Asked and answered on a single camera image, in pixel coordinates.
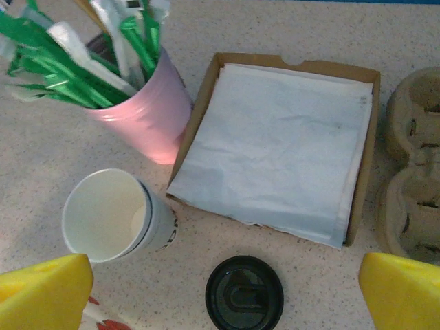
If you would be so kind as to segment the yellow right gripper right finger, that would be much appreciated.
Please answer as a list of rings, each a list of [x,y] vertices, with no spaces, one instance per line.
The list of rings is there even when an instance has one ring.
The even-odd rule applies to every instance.
[[[359,285],[376,330],[440,330],[440,266],[369,252]]]

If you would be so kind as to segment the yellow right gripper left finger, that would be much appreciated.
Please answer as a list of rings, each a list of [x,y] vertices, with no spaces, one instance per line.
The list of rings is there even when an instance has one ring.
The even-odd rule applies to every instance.
[[[78,330],[93,283],[85,254],[0,274],[0,330]]]

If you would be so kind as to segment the red and white gift bag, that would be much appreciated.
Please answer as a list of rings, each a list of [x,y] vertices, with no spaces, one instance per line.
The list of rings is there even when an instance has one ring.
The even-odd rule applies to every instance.
[[[90,296],[82,313],[78,330],[135,330],[125,320],[111,313]]]

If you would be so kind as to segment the white paper cup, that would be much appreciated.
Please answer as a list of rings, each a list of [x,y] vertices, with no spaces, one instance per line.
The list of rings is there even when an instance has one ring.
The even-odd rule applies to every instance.
[[[103,264],[170,246],[178,220],[172,208],[130,173],[108,168],[88,175],[69,194],[62,214],[73,253]]]

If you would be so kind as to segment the brown cardboard napkin box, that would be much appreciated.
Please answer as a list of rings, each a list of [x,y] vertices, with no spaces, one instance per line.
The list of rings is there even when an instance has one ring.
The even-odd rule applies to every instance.
[[[306,75],[321,75],[333,79],[348,79],[359,83],[371,83],[373,104],[371,115],[368,120],[366,131],[366,141],[362,150],[360,169],[358,171],[353,190],[352,204],[346,225],[346,234],[343,246],[351,246],[355,240],[360,222],[362,220],[362,210],[367,194],[371,164],[375,148],[375,134],[377,117],[379,113],[380,98],[380,73],[374,69],[347,65],[325,60],[305,60],[298,65],[288,65],[278,55],[269,54],[246,54],[232,52],[217,52],[213,55],[201,83],[195,105],[193,107],[186,131],[183,135],[181,146],[177,153],[173,169],[167,187],[167,196],[176,201],[189,204],[184,199],[171,192],[171,185],[176,182],[176,177],[182,171],[188,152],[195,141],[196,134],[199,132],[201,123],[206,117],[208,104],[215,90],[215,83],[220,75],[220,70],[226,64],[257,65],[265,69],[283,69],[287,71],[300,72]]]

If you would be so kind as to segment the tray of white napkins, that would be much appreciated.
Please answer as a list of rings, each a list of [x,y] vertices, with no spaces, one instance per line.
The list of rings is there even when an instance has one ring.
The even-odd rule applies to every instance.
[[[168,193],[341,248],[372,104],[372,83],[227,63]]]

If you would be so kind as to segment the pink straw holder cup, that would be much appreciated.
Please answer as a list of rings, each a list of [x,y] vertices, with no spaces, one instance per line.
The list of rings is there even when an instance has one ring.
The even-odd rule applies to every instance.
[[[165,48],[148,82],[134,96],[106,109],[86,109],[128,145],[157,164],[174,164],[193,102]]]

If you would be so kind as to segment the white wrapped straw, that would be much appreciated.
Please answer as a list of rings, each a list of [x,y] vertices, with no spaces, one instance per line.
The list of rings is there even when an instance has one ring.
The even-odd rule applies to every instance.
[[[102,63],[93,59],[75,30],[64,21],[51,25],[46,32],[70,55],[72,60],[80,67],[86,69],[94,76],[124,92],[131,97],[137,93],[128,82],[117,74],[107,69]]]
[[[106,27],[112,43],[115,57],[119,67],[121,77],[128,83],[133,82],[134,75],[131,68],[133,66],[129,45],[125,41],[120,24],[122,15],[115,0],[89,0],[92,8]]]

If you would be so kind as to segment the wooden stir stick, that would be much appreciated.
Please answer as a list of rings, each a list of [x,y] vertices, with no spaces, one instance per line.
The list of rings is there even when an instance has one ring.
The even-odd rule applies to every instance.
[[[96,14],[89,0],[74,0],[74,2],[102,30],[103,34],[108,34],[105,25]]]

